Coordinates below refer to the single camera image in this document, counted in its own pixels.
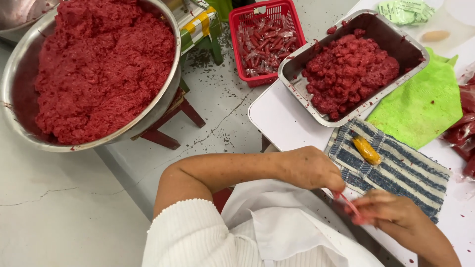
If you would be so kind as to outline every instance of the green microfiber cloth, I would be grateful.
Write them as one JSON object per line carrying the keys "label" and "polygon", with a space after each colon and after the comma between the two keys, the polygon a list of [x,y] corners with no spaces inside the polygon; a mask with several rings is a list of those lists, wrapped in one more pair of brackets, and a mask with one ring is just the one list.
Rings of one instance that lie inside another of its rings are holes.
{"label": "green microfiber cloth", "polygon": [[381,99],[366,119],[416,150],[463,116],[454,73],[458,56],[449,59],[426,49],[430,55],[427,67]]}

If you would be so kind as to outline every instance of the woman's left hand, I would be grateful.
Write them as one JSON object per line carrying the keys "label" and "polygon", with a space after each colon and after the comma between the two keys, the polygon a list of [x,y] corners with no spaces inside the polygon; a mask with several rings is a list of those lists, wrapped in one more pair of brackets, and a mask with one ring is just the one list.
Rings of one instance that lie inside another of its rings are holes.
{"label": "woman's left hand", "polygon": [[328,188],[343,192],[345,182],[338,167],[314,146],[276,153],[282,168],[280,180],[303,189]]}

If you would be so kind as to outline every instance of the white apron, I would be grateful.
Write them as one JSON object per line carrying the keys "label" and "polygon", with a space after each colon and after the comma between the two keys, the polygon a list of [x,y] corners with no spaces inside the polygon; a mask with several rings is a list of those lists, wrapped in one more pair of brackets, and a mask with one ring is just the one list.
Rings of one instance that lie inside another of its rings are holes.
{"label": "white apron", "polygon": [[321,199],[284,182],[257,180],[236,185],[221,216],[228,229],[253,220],[266,267],[317,246],[323,246],[337,267],[383,267]]}

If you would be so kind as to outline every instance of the person's arm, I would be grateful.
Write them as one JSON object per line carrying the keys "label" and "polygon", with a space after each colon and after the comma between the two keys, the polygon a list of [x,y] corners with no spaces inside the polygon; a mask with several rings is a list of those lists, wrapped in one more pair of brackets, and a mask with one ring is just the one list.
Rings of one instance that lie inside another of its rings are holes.
{"label": "person's arm", "polygon": [[[461,267],[450,241],[411,199],[371,190],[352,202],[362,217],[353,223],[380,228],[416,253],[419,267]],[[352,213],[348,207],[345,211]]]}
{"label": "person's arm", "polygon": [[281,153],[206,154],[166,168],[157,190],[154,217],[181,200],[212,201],[228,186],[257,179],[277,179],[304,189],[343,191],[340,170],[322,151],[307,146]]}

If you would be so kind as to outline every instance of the yellow wrapped sausage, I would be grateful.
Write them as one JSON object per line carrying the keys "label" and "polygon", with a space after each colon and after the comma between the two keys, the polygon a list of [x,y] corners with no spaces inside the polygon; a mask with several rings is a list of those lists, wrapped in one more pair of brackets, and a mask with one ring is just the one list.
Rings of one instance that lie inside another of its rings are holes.
{"label": "yellow wrapped sausage", "polygon": [[353,138],[353,144],[360,152],[363,159],[371,165],[378,165],[381,163],[380,155],[371,147],[370,143],[362,136],[358,135]]}

